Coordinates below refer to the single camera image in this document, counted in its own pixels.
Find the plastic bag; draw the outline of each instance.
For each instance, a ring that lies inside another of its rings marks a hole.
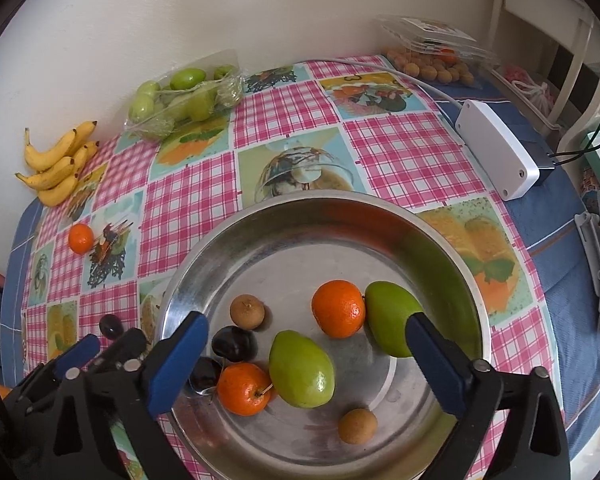
[[[554,97],[549,91],[547,83],[536,83],[526,70],[515,65],[507,65],[505,68],[505,79],[533,105],[538,111],[547,117],[554,107]]]
[[[125,131],[147,142],[162,142],[174,130],[206,121],[241,101],[244,77],[235,66],[218,66],[212,80],[204,80],[207,76],[187,67],[159,82],[142,83],[129,107]]]

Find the stainless steel basin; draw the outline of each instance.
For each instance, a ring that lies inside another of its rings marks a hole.
[[[197,243],[177,270],[158,338],[170,336],[191,310],[207,316],[213,335],[231,324],[231,300],[253,294],[269,309],[256,332],[256,363],[266,369],[274,336],[297,330],[331,356],[336,390],[319,408],[293,408],[276,398],[250,417],[228,413],[217,399],[181,394],[172,423],[218,478],[408,480],[448,435],[454,420],[440,410],[413,358],[383,354],[366,326],[343,340],[320,330],[311,298],[333,279],[362,291],[375,280],[398,283],[470,358],[490,358],[487,313],[469,269],[417,216],[375,197],[331,190],[245,209]],[[336,425],[360,406],[373,410],[379,428],[366,445],[350,446],[338,439]]]

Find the metal bolt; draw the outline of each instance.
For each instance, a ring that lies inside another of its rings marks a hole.
[[[546,368],[543,366],[537,366],[534,368],[534,373],[542,378],[542,379],[546,379],[549,376],[549,372],[546,371]]]
[[[474,370],[477,372],[488,372],[491,370],[491,365],[484,359],[476,359],[474,362]]]
[[[73,381],[78,375],[80,375],[80,368],[73,367],[66,371],[64,377],[70,381]]]
[[[138,359],[129,359],[125,363],[125,371],[127,372],[135,372],[140,367],[140,361]]]

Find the white power strip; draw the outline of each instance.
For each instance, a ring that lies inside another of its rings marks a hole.
[[[520,198],[538,180],[538,166],[489,105],[465,101],[456,121],[456,131],[480,162],[501,199]]]

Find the bunch of bananas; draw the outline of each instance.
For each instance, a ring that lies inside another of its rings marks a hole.
[[[84,121],[65,133],[56,145],[39,152],[29,142],[29,129],[24,130],[24,160],[36,174],[16,176],[38,192],[40,202],[54,207],[64,202],[75,189],[82,168],[98,151],[99,142],[87,140],[97,121]]]

